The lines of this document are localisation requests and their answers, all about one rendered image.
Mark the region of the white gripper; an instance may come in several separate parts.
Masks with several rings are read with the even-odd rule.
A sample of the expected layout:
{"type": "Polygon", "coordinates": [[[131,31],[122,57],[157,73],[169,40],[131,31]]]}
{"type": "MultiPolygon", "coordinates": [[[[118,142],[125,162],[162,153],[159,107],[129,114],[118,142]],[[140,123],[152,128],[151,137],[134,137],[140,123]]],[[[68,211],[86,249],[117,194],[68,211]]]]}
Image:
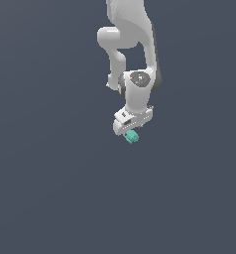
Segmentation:
{"type": "Polygon", "coordinates": [[[119,135],[124,135],[127,131],[132,130],[136,127],[142,128],[147,122],[153,118],[153,109],[152,105],[149,105],[146,108],[145,112],[140,114],[134,114],[130,111],[127,111],[125,107],[120,109],[114,114],[113,122],[113,131],[119,135]]]}

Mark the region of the small teal block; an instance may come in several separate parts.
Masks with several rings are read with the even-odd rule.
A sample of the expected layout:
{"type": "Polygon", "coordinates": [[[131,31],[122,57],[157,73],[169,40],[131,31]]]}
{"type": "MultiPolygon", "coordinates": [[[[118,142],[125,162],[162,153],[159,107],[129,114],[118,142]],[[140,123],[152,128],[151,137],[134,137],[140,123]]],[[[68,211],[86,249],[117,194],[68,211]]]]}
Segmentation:
{"type": "Polygon", "coordinates": [[[127,131],[124,137],[130,144],[139,140],[139,135],[134,130],[127,131]]]}

